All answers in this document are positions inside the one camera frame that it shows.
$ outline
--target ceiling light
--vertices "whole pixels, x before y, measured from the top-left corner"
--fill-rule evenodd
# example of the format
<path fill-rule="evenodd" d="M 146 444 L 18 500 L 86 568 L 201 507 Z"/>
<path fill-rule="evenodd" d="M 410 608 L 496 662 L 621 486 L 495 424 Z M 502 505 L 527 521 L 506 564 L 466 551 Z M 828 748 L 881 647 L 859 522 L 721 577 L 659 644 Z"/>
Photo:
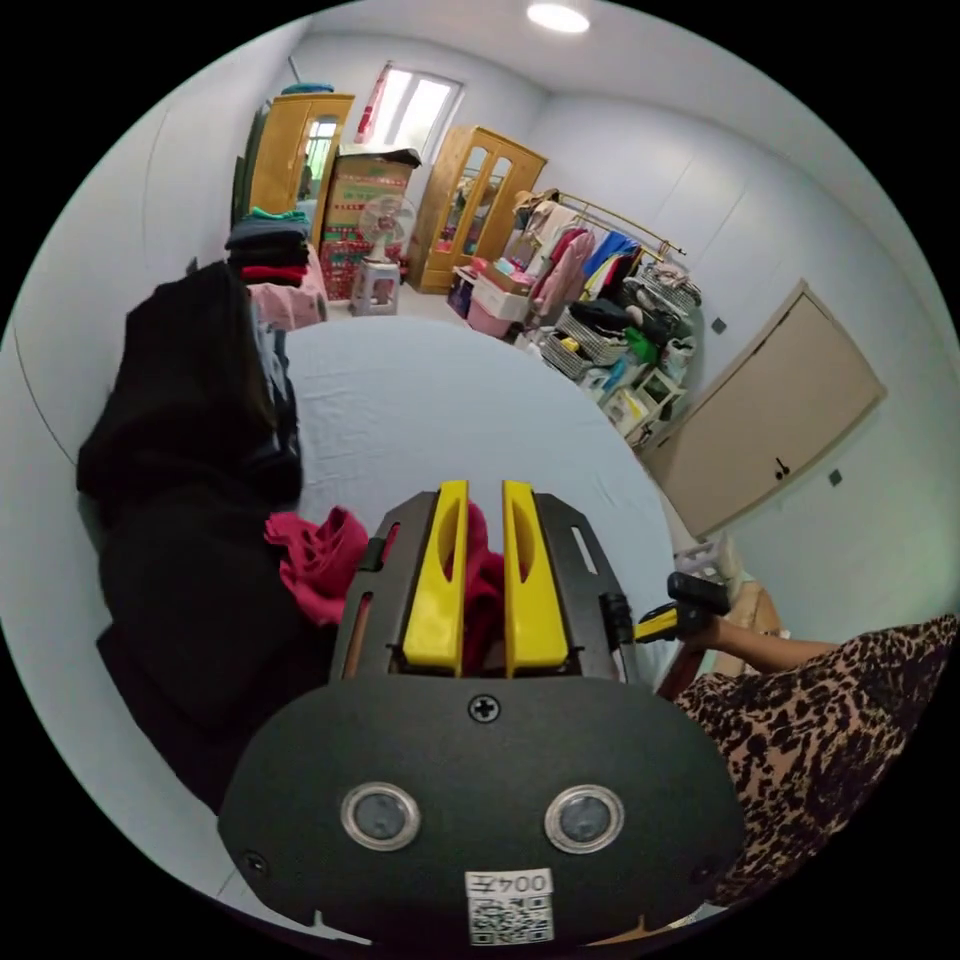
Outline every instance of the ceiling light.
<path fill-rule="evenodd" d="M 562 3 L 531 3 L 527 17 L 537 26 L 558 33 L 584 33 L 590 29 L 590 21 L 582 13 Z"/>

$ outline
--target bed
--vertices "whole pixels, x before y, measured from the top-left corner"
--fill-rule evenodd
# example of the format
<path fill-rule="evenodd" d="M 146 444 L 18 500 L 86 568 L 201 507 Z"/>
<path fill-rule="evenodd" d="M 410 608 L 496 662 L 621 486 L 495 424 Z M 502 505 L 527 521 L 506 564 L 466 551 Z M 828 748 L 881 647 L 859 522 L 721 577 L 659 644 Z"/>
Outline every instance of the bed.
<path fill-rule="evenodd" d="M 409 316 L 299 329 L 287 351 L 306 519 L 340 505 L 372 532 L 413 494 L 466 479 L 499 551 L 501 482 L 523 480 L 590 519 L 635 617 L 667 602 L 673 549 L 657 488 L 565 377 L 491 337 Z M 651 686 L 675 650 L 640 649 Z"/>

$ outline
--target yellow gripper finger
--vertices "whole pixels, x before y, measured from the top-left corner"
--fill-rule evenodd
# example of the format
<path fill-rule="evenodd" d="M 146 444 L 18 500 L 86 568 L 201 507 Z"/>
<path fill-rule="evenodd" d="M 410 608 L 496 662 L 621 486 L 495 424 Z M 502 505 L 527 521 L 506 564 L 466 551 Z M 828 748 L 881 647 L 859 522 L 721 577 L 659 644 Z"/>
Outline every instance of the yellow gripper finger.
<path fill-rule="evenodd" d="M 503 484 L 503 561 L 507 676 L 562 666 L 567 636 L 528 483 Z"/>
<path fill-rule="evenodd" d="M 440 486 L 403 638 L 412 667 L 460 676 L 467 564 L 467 483 Z"/>

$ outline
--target pink jacket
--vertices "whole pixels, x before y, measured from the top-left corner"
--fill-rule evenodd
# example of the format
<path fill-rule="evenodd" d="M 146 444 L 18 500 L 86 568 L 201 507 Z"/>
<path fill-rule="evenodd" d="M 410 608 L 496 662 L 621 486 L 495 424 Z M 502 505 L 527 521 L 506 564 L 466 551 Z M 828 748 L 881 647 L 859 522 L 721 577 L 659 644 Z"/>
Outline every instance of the pink jacket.
<path fill-rule="evenodd" d="M 546 316 L 561 303 L 576 300 L 580 296 L 586 280 L 583 265 L 593 253 L 595 243 L 594 236 L 589 231 L 570 241 L 560 257 L 560 262 L 543 282 L 540 294 L 534 300 L 540 316 Z"/>

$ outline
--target wire basket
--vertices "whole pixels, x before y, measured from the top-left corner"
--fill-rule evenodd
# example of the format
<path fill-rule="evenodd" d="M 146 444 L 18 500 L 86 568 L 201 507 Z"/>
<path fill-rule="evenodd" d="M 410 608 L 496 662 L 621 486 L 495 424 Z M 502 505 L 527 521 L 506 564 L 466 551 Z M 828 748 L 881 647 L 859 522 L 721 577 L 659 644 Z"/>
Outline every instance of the wire basket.
<path fill-rule="evenodd" d="M 570 311 L 564 309 L 557 321 L 557 329 L 580 344 L 583 352 L 593 361 L 587 366 L 612 367 L 629 349 L 622 341 L 608 340 L 594 333 L 579 320 L 574 319 Z"/>
<path fill-rule="evenodd" d="M 672 307 L 684 318 L 699 309 L 697 301 L 690 293 L 682 289 L 674 290 L 671 287 L 665 287 L 657 280 L 650 268 L 644 270 L 638 279 L 650 293 L 663 300 L 668 307 Z"/>
<path fill-rule="evenodd" d="M 571 353 L 561 345 L 561 339 L 554 335 L 544 337 L 540 342 L 540 355 L 551 367 L 556 367 L 562 374 L 579 383 L 583 375 L 595 364 L 591 360 L 585 360 Z"/>

